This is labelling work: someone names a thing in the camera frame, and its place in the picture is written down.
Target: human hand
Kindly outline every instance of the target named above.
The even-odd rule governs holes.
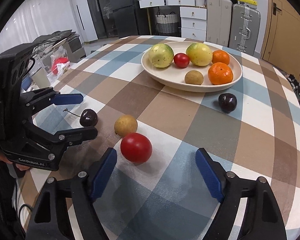
[[[12,162],[7,159],[7,157],[4,155],[4,153],[2,151],[0,151],[0,161],[8,163],[8,164],[12,164]],[[30,169],[30,167],[24,166],[21,164],[16,164],[16,167],[21,171],[26,171],[26,170]]]

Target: plate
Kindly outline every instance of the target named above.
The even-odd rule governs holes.
[[[186,49],[192,44],[191,41],[174,41],[174,42],[168,42],[168,44],[174,52],[174,55],[177,53],[186,53]],[[219,48],[216,48],[213,46],[213,44],[208,45],[206,44],[212,52],[215,50],[219,50]],[[237,83],[240,78],[242,77],[242,67],[240,63],[231,55],[230,56],[230,64],[229,67],[232,69],[233,72],[233,81],[228,84],[224,85],[213,85],[209,78],[208,78],[208,70],[212,63],[205,67],[199,67],[196,65],[193,65],[191,62],[188,67],[186,68],[178,68],[174,62],[171,63],[171,65],[167,68],[156,68],[150,63],[149,55],[148,55],[148,49],[145,54],[143,54],[141,58],[141,64],[145,71],[147,71],[151,77],[154,80],[157,80],[161,84],[164,84],[166,86],[190,91],[190,92],[215,92],[227,89],[229,87],[232,87],[235,83]],[[197,70],[200,71],[203,75],[203,83],[202,85],[191,85],[185,83],[185,75],[190,70]]]

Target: cherry stem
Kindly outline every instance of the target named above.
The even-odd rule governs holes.
[[[65,110],[63,110],[64,112],[68,112],[68,113],[71,113],[70,111],[68,111],[68,108],[66,108]]]

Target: white curtain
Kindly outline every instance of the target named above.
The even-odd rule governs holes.
[[[70,29],[81,34],[71,0],[25,0],[0,33],[0,53],[40,35]]]

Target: wicker basket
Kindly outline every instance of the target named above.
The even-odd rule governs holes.
[[[159,33],[175,33],[178,31],[180,17],[177,14],[157,15]]]

